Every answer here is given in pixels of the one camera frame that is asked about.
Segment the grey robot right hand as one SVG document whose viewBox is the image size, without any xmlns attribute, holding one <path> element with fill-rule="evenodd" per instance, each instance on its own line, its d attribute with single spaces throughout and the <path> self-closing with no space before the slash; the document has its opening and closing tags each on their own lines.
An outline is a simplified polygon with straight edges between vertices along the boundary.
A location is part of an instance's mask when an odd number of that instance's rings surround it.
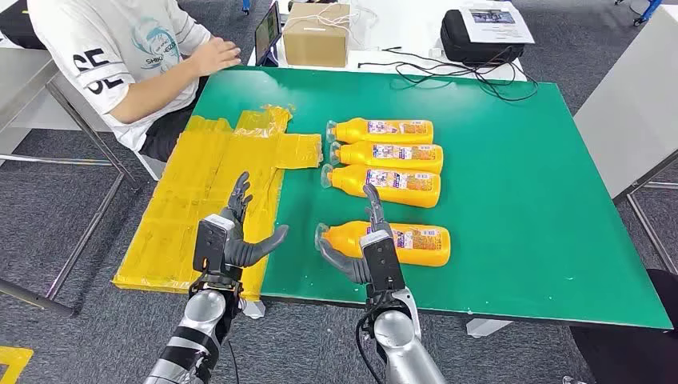
<svg viewBox="0 0 678 384">
<path fill-rule="evenodd" d="M 366 209 L 366 212 L 369 215 L 371 230 L 374 233 L 386 233 L 388 235 L 388 240 L 393 243 L 393 231 L 389 223 L 385 220 L 384 210 L 377 188 L 368 183 L 363 186 L 363 191 L 370 201 L 370 207 Z M 347 257 L 339 250 L 334 249 L 329 241 L 324 239 L 321 235 L 317 237 L 317 245 L 321 256 L 332 266 L 345 274 L 350 281 L 358 284 L 365 284 L 372 281 L 365 257 Z"/>
</svg>

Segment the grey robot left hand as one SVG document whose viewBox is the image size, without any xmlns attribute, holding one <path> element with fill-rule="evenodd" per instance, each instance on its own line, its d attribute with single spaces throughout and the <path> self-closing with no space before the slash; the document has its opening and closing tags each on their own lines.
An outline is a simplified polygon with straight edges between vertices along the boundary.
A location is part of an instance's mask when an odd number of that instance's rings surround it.
<svg viewBox="0 0 678 384">
<path fill-rule="evenodd" d="M 250 187 L 248 179 L 248 171 L 244 171 L 238 177 L 227 205 L 220 213 L 223 218 L 233 223 L 233 228 L 229 231 L 225 242 L 224 260 L 226 264 L 236 267 L 255 265 L 266 255 L 276 250 L 284 242 L 289 231 L 288 225 L 281 225 L 268 238 L 260 242 L 251 243 L 244 239 L 243 224 L 246 209 L 253 199 L 252 194 L 247 194 Z"/>
</svg>

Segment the person's right hand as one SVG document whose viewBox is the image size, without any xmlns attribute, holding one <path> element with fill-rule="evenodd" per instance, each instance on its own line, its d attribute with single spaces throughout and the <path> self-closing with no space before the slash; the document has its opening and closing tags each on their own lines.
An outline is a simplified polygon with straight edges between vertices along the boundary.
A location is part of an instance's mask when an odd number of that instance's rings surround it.
<svg viewBox="0 0 678 384">
<path fill-rule="evenodd" d="M 231 41 L 212 37 L 201 44 L 186 61 L 194 77 L 209 76 L 241 64 L 241 49 Z"/>
</svg>

